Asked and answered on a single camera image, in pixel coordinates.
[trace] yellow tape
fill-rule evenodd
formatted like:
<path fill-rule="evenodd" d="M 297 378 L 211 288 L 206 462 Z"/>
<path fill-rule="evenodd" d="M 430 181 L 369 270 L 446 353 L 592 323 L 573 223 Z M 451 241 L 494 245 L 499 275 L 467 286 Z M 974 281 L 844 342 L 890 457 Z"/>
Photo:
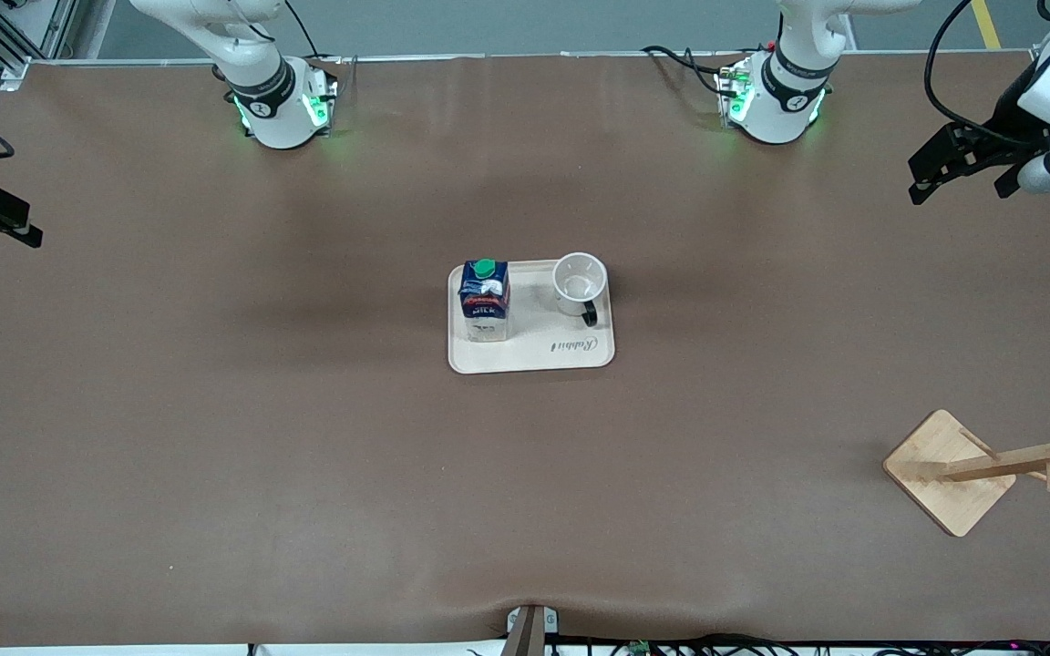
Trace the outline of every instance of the yellow tape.
<path fill-rule="evenodd" d="M 991 12 L 987 8 L 987 0 L 971 0 L 970 7 L 974 9 L 974 20 L 979 23 L 979 34 L 983 35 L 983 45 L 988 50 L 999 50 L 1003 45 L 995 33 L 995 21 L 991 20 Z"/>

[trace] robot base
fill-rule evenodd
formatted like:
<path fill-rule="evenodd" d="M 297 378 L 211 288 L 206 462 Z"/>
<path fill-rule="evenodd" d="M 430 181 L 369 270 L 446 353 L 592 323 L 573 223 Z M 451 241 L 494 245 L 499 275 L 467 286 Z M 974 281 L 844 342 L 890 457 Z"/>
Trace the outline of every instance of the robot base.
<path fill-rule="evenodd" d="M 338 96 L 338 80 L 316 69 L 303 59 L 286 58 L 294 69 L 294 92 L 278 107 L 273 118 L 259 118 L 237 104 L 246 135 L 277 149 L 296 148 L 317 134 L 330 132 Z"/>
<path fill-rule="evenodd" d="M 758 142 L 788 144 L 796 141 L 817 120 L 825 92 L 821 91 L 812 102 L 810 111 L 784 111 L 779 101 L 763 90 L 761 70 L 770 56 L 768 50 L 755 52 L 715 76 L 716 88 L 735 93 L 734 99 L 718 97 L 720 117 L 726 128 L 740 128 Z"/>

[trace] wooden base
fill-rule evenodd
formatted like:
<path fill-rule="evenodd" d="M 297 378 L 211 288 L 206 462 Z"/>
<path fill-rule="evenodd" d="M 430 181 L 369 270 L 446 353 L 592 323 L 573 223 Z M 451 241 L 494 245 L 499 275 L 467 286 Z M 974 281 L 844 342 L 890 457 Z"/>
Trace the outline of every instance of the wooden base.
<path fill-rule="evenodd" d="M 883 464 L 909 499 L 953 536 L 966 535 L 1015 483 L 1013 474 L 962 483 L 936 480 L 946 462 L 985 456 L 962 429 L 949 411 L 937 410 Z"/>

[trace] wooden stand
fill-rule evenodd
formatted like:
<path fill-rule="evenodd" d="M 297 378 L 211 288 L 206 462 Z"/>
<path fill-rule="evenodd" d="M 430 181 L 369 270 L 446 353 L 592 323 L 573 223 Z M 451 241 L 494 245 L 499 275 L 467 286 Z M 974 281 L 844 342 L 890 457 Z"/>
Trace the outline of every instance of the wooden stand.
<path fill-rule="evenodd" d="M 1015 483 L 1016 473 L 1045 481 L 1050 444 L 996 452 L 949 411 L 937 410 L 899 444 L 886 473 L 947 533 L 966 535 Z"/>

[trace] green cap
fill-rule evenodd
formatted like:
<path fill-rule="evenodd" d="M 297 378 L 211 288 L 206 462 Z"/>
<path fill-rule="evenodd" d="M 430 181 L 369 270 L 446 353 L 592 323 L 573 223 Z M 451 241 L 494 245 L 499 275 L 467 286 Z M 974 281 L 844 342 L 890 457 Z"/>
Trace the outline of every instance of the green cap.
<path fill-rule="evenodd" d="M 495 259 L 479 259 L 472 264 L 472 271 L 476 273 L 478 278 L 487 278 L 488 275 L 492 275 L 497 271 L 497 260 Z"/>

